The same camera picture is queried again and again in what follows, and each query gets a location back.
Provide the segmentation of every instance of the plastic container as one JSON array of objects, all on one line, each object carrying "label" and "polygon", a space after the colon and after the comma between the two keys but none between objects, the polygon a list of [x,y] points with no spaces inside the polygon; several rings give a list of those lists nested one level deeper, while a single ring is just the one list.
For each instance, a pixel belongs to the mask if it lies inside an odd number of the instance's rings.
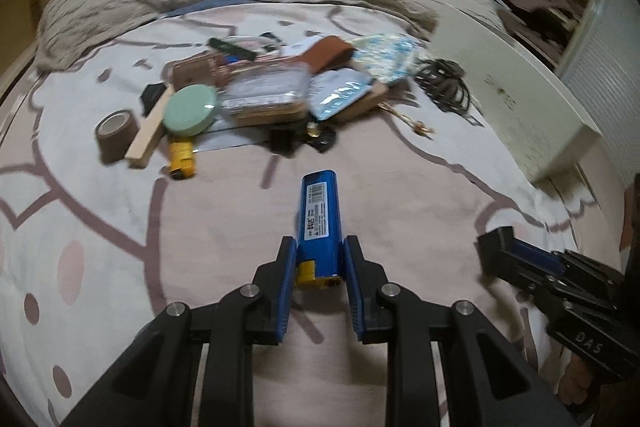
[{"label": "plastic container", "polygon": [[302,62],[265,64],[239,73],[220,92],[220,108],[236,120],[251,118],[254,124],[303,118],[310,80],[309,67]]}]

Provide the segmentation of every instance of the small black object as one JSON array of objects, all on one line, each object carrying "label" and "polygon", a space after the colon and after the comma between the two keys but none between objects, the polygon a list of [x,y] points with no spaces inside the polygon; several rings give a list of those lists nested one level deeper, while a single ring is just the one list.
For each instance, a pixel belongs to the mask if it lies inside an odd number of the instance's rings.
[{"label": "small black object", "polygon": [[337,140],[337,133],[328,126],[322,126],[320,136],[308,136],[306,143],[317,150],[319,153],[327,152],[334,146]]},{"label": "small black object", "polygon": [[453,60],[436,58],[427,60],[414,80],[440,110],[463,115],[471,103],[468,87],[462,80],[464,74],[465,70]]},{"label": "small black object", "polygon": [[281,156],[293,156],[300,145],[300,130],[292,125],[274,125],[269,130],[269,150]]},{"label": "small black object", "polygon": [[143,116],[148,116],[151,110],[156,107],[156,103],[160,100],[162,94],[166,91],[166,85],[160,82],[160,84],[148,84],[145,89],[143,89],[142,94],[140,95],[140,102],[142,102],[142,107],[144,111],[142,113]]},{"label": "small black object", "polygon": [[640,172],[636,174],[631,207],[631,227],[634,235],[631,240],[629,260],[625,270],[625,298],[633,314],[638,317],[640,327]]},{"label": "small black object", "polygon": [[[267,37],[268,39],[271,39],[273,41],[279,42],[281,46],[284,45],[284,42],[282,42],[282,40],[280,38],[278,38],[276,35],[274,35],[271,32],[264,32],[262,34],[260,34],[261,37]],[[277,50],[276,46],[271,46],[270,44],[267,44],[266,46],[264,46],[264,50],[267,52],[274,52]]]},{"label": "small black object", "polygon": [[250,60],[251,62],[253,62],[258,57],[258,54],[256,52],[249,51],[248,49],[245,49],[241,46],[236,46],[231,42],[221,41],[220,39],[216,38],[209,39],[209,46],[221,52],[222,54],[242,58],[243,60]]}]

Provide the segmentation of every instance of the barcode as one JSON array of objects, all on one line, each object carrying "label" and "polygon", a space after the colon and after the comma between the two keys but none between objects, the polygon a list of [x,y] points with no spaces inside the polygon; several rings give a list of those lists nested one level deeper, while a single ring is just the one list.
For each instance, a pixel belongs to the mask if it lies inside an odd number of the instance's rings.
[{"label": "barcode", "polygon": [[326,182],[306,186],[305,241],[329,236]]},{"label": "barcode", "polygon": [[311,185],[309,187],[309,203],[319,203],[324,200],[324,184]]}]

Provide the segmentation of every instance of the tape roll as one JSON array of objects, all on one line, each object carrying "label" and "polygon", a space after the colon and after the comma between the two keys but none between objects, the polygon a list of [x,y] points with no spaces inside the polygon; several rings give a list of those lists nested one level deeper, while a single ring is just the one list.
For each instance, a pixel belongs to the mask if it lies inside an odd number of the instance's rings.
[{"label": "tape roll", "polygon": [[112,112],[95,127],[95,140],[104,164],[120,161],[138,133],[133,113],[126,109]]}]

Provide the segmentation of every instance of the wooden stick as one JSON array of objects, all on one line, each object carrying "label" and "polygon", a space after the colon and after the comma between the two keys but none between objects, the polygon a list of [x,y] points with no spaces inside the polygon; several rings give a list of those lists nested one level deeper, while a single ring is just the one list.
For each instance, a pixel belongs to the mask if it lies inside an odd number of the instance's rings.
[{"label": "wooden stick", "polygon": [[158,147],[162,134],[164,134],[162,117],[164,117],[166,103],[169,102],[169,98],[173,93],[174,86],[167,86],[166,91],[162,94],[148,117],[140,124],[140,130],[124,156],[129,162],[129,167],[144,169],[149,164],[151,155]]}]

